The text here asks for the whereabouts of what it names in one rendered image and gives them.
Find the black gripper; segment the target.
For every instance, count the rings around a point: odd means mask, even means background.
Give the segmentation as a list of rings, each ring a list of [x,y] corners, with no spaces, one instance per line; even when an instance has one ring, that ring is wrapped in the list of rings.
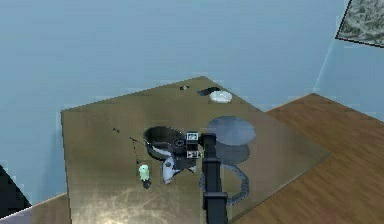
[[[129,134],[123,132],[121,129],[112,128],[112,131],[118,133],[123,137],[127,137],[129,140],[131,140],[133,145],[136,165],[139,165],[140,161],[139,161],[137,150],[136,150],[136,143],[146,146],[145,142],[130,136]],[[173,157],[175,159],[176,165],[185,166],[187,163],[187,150],[186,150],[185,140],[183,138],[176,139],[173,142],[172,146],[173,146]]]

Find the grey metal bowl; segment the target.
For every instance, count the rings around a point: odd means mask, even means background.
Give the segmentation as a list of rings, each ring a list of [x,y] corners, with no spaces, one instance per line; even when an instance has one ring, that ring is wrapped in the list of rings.
[[[143,133],[148,154],[157,160],[165,160],[173,156],[172,144],[179,138],[185,140],[185,135],[181,131],[168,126],[150,127]]]

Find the pale green white bottle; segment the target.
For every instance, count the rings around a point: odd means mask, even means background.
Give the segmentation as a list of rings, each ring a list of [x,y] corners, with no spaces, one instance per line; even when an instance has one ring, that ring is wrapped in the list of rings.
[[[148,165],[142,164],[139,167],[139,176],[141,181],[148,181],[150,179],[150,170]]]

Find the olive brown table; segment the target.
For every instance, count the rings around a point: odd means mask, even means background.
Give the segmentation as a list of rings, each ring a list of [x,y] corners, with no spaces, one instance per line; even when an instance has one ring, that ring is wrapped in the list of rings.
[[[329,151],[238,96],[217,104],[197,91],[213,86],[201,76],[62,112],[62,133],[72,224],[205,224],[200,174],[183,171],[170,184],[162,181],[161,163],[136,143],[112,131],[121,129],[143,141],[153,126],[182,132],[206,131],[220,116],[251,123],[256,137],[250,156],[240,163],[248,176],[247,198],[228,207],[235,220],[329,156]],[[149,166],[141,181],[139,167]]]

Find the white grey curved object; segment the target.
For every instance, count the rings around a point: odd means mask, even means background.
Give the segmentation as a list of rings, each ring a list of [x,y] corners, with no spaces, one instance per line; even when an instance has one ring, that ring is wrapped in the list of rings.
[[[162,163],[162,179],[169,184],[172,178],[184,170],[195,173],[197,169],[196,160],[184,157],[168,157]]]

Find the black flat phone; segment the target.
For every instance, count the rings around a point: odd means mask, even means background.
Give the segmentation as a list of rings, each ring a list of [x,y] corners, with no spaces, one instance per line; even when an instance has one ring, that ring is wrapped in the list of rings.
[[[211,93],[213,93],[215,91],[221,91],[221,89],[218,88],[218,87],[209,87],[209,88],[206,88],[206,89],[199,90],[199,91],[197,91],[197,93],[200,96],[207,96],[207,95],[210,95]]]

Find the white round plate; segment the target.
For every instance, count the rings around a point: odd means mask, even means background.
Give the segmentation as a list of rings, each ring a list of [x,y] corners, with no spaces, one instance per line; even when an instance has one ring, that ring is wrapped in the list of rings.
[[[232,101],[232,94],[227,91],[214,91],[209,97],[216,103],[229,103]]]

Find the grey round plate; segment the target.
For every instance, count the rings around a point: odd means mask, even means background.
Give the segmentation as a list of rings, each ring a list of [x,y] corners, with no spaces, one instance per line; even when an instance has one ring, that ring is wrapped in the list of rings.
[[[214,133],[222,144],[231,146],[248,144],[256,137],[254,126],[236,116],[220,116],[211,120],[208,131]]]

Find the black furniture corner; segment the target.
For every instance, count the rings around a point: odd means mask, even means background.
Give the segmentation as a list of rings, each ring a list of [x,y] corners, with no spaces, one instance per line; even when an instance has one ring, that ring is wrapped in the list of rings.
[[[29,207],[28,199],[0,165],[0,219]]]

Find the grey framed wall picture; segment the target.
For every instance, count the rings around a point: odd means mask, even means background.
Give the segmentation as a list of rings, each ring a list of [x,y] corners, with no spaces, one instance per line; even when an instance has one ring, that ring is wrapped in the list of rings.
[[[335,38],[384,48],[384,0],[348,0]]]

